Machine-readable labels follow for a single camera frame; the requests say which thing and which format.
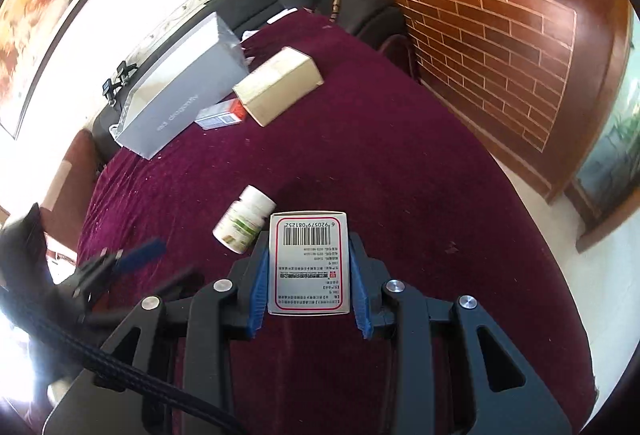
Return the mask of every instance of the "small red and white box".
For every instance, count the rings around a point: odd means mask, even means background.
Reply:
[[[204,130],[220,128],[221,126],[242,123],[246,117],[246,109],[238,98],[223,101],[198,113],[196,123]]]
[[[347,215],[298,211],[271,216],[270,314],[347,314],[351,309]]]

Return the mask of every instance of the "green label stripe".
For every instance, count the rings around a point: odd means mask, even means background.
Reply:
[[[248,225],[246,225],[244,222],[242,222],[239,219],[234,219],[234,224],[240,227],[241,229],[244,229],[244,231],[246,231],[250,235],[257,235],[259,233],[259,231],[256,231],[255,229],[250,228]]]

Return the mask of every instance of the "pill bottle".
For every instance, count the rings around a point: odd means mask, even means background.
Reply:
[[[247,186],[240,200],[226,211],[213,230],[213,236],[231,251],[242,255],[260,234],[264,221],[276,208],[267,195]]]

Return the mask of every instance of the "tile floor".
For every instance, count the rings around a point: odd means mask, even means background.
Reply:
[[[640,214],[589,251],[578,254],[582,219],[563,195],[552,206],[500,162],[556,257],[589,338],[598,388],[594,414],[612,392],[638,339]]]

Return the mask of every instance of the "maroon tablecloth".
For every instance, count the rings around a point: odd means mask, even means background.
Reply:
[[[152,237],[166,256],[117,282],[133,305],[180,268],[208,281],[235,255],[211,232],[252,184],[278,210],[340,210],[367,253],[426,295],[476,296],[511,336],[578,431],[594,403],[586,333],[545,241],[500,167],[429,91],[321,17],[297,12],[246,42],[256,64],[289,45],[325,84],[261,128],[192,125],[151,161],[123,149],[95,190],[79,259]],[[383,343],[352,315],[266,316],[232,347],[236,414],[252,433],[376,433]]]

